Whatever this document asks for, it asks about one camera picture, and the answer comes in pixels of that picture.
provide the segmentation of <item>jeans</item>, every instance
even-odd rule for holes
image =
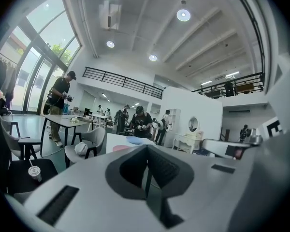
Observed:
[[[158,130],[158,133],[157,133],[157,136],[156,136],[156,140],[155,140],[155,142],[157,143],[158,142],[158,139],[159,139],[159,136],[160,136],[160,140],[159,140],[158,145],[161,145],[162,140],[163,140],[163,137],[165,135],[165,132],[166,132],[166,129]]]
[[[49,114],[61,115],[62,114],[62,109],[60,109],[57,106],[53,106],[52,105],[52,106],[50,106],[50,113]],[[53,138],[54,142],[59,142],[60,141],[60,136],[58,134],[59,129],[60,129],[60,125],[59,124],[56,124],[54,122],[50,122],[50,131],[51,131],[52,138]]]

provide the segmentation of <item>cup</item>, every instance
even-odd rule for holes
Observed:
[[[28,169],[28,173],[32,179],[37,180],[38,182],[42,181],[41,170],[37,166],[32,166]]]

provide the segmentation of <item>ceiling beam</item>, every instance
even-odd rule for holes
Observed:
[[[187,77],[194,77],[195,75],[197,75],[198,73],[201,73],[205,70],[208,70],[210,67],[213,67],[221,62],[224,62],[226,60],[229,60],[231,58],[235,58],[235,57],[238,57],[242,54],[245,53],[245,49],[243,47],[223,56],[222,58],[217,58],[215,59],[214,61],[210,62],[210,63],[207,63],[205,65],[203,65],[202,67],[198,68],[197,70],[194,70],[192,72],[190,72]]]
[[[145,9],[147,7],[148,1],[149,0],[144,0],[142,8],[141,8],[141,12],[139,14],[139,17],[137,18],[135,29],[134,29],[134,32],[133,32],[133,35],[132,35],[131,51],[133,50],[135,37],[136,37],[137,31],[139,30],[139,27],[140,27],[140,24],[141,24],[141,21],[142,21],[142,17],[143,17],[143,14],[145,12]]]
[[[229,37],[231,37],[231,36],[233,36],[235,34],[236,34],[236,30],[235,29],[231,29],[231,30],[229,30],[229,31],[221,34],[220,36],[218,36],[217,38],[215,38],[213,41],[211,41],[210,43],[208,43],[207,45],[205,45],[204,47],[202,47],[200,50],[198,50],[197,52],[195,52],[194,54],[192,54],[185,61],[181,62],[176,67],[176,70],[178,71],[178,70],[182,69],[187,63],[193,61],[195,58],[197,58],[198,56],[200,56],[204,52],[208,51],[209,49],[211,49],[214,46],[218,45],[220,42],[228,39]]]
[[[198,29],[200,29],[210,18],[218,14],[220,9],[218,7],[212,8],[208,13],[206,13],[201,20],[197,21],[194,25],[189,28],[189,30],[181,37],[172,47],[172,49],[165,55],[162,59],[163,62],[168,60],[168,58]]]
[[[148,54],[152,54],[159,38],[161,37],[161,35],[163,34],[163,32],[166,30],[166,28],[168,27],[170,21],[172,20],[172,18],[174,16],[176,16],[176,13],[179,9],[179,7],[181,6],[181,1],[183,0],[178,0],[176,3],[175,3],[175,6],[170,10],[170,12],[167,14],[165,20],[162,22],[161,24],[161,27],[157,30],[157,34],[155,35],[154,37],[154,40],[153,42],[151,43],[149,49],[148,49]]]

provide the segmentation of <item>white table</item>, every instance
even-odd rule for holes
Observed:
[[[172,149],[174,149],[176,141],[178,141],[178,146],[177,146],[178,149],[180,149],[181,142],[182,142],[191,147],[190,153],[192,154],[194,149],[199,149],[199,145],[202,140],[196,140],[196,139],[175,133]]]
[[[91,114],[91,115],[89,115],[89,117],[90,116],[93,116],[93,117],[97,117],[98,118],[98,125],[99,125],[99,127],[101,126],[101,119],[103,118],[103,119],[106,119],[107,118],[107,116],[104,116],[104,115],[101,115],[101,114]]]
[[[148,138],[140,138],[143,142],[140,145],[154,145],[155,143],[153,141],[150,141]],[[106,139],[106,153],[113,152],[113,148],[116,145],[126,145],[129,147],[135,147],[137,145],[129,143],[126,139],[126,136],[123,135],[116,135],[112,133],[107,134]]]
[[[45,127],[46,127],[46,123],[47,121],[52,121],[62,127],[65,127],[65,132],[64,132],[64,146],[68,145],[68,129],[71,127],[74,127],[74,133],[75,133],[75,129],[77,126],[82,126],[82,125],[86,125],[88,123],[91,123],[93,121],[80,121],[78,123],[72,123],[70,121],[71,118],[73,117],[81,117],[81,116],[75,116],[75,115],[41,115],[45,118],[44,120],[44,124],[43,124],[43,129],[42,129],[42,135],[41,135],[41,151],[40,151],[40,155],[42,156],[42,148],[43,148],[43,138],[44,138],[44,132],[45,132]]]

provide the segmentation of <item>floor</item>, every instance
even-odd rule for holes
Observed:
[[[11,121],[11,116],[4,116],[3,119]],[[42,128],[44,123],[44,118],[41,116],[36,115],[13,115],[13,121],[18,122],[19,131],[21,137],[31,137],[31,138],[41,138],[42,134]],[[58,173],[64,171],[66,169],[65,161],[64,161],[64,148],[57,147],[56,144],[49,139],[48,132],[50,128],[46,128],[44,133],[44,139],[43,139],[43,152],[42,152],[42,158],[50,159]],[[64,142],[64,130],[65,128],[61,128],[59,131],[59,135],[61,137],[61,141]],[[88,125],[78,126],[76,127],[76,132],[87,132]],[[72,138],[73,138],[74,128],[70,128],[68,132],[68,144],[71,144]],[[106,139],[108,133],[114,133],[112,132],[111,128],[106,129],[106,138],[104,140],[102,150],[98,154],[103,155],[106,153]],[[12,130],[12,136],[17,136],[16,128],[14,127]],[[79,143],[78,137],[75,139],[75,144]],[[16,156],[12,156],[13,160],[18,160]],[[146,185],[146,178],[147,178],[148,169],[146,169],[143,177],[143,189],[145,189]],[[159,217],[160,216],[160,204],[161,204],[161,190],[159,188],[156,188],[157,186],[156,181],[152,178],[152,185],[149,189],[149,194],[147,198],[147,205],[149,208],[151,208],[152,212]]]

